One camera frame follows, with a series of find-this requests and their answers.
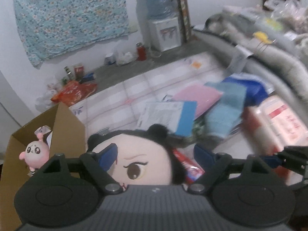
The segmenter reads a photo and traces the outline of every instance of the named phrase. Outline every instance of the teal folded towel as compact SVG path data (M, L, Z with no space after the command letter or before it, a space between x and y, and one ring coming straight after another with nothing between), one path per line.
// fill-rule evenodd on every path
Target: teal folded towel
M244 109L246 87L230 82L207 82L205 86L224 92L204 115L204 135L225 139L238 123Z

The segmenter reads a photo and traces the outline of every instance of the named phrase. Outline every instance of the black plush hair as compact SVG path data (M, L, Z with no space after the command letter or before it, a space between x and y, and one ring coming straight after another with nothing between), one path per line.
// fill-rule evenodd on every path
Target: black plush hair
M185 181L186 170L182 163L175 157L172 152L172 147L167 143L167 128L160 125L154 124L149 127L147 131L142 130L117 130L110 132L104 136L99 134L91 135L88 139L88 151L92 151L100 143L120 134L126 134L130 136L138 136L156 142L157 144L164 147L167 151L172 168L172 184L182 184Z

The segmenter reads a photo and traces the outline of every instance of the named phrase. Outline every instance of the gray floor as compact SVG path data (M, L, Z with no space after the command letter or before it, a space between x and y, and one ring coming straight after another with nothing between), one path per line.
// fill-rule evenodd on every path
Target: gray floor
M207 49L207 45L202 41L192 40L178 48L163 52L159 58L148 57L146 61L133 61L121 67L116 65L105 65L99 67L94 71L98 85L96 92L98 93L118 84L119 82L123 82L136 75L164 66L168 63L199 54Z

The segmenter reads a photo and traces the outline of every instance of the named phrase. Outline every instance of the water bottle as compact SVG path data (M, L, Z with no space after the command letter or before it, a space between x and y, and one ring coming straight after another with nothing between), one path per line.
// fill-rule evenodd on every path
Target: water bottle
M174 8L171 0L146 0L148 19L165 19L173 16Z

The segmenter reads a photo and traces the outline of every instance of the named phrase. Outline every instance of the blue floral fabric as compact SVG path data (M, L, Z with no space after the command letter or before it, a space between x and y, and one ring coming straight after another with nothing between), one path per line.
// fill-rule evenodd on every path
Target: blue floral fabric
M129 34L125 0L14 0L20 39L34 67L97 41Z

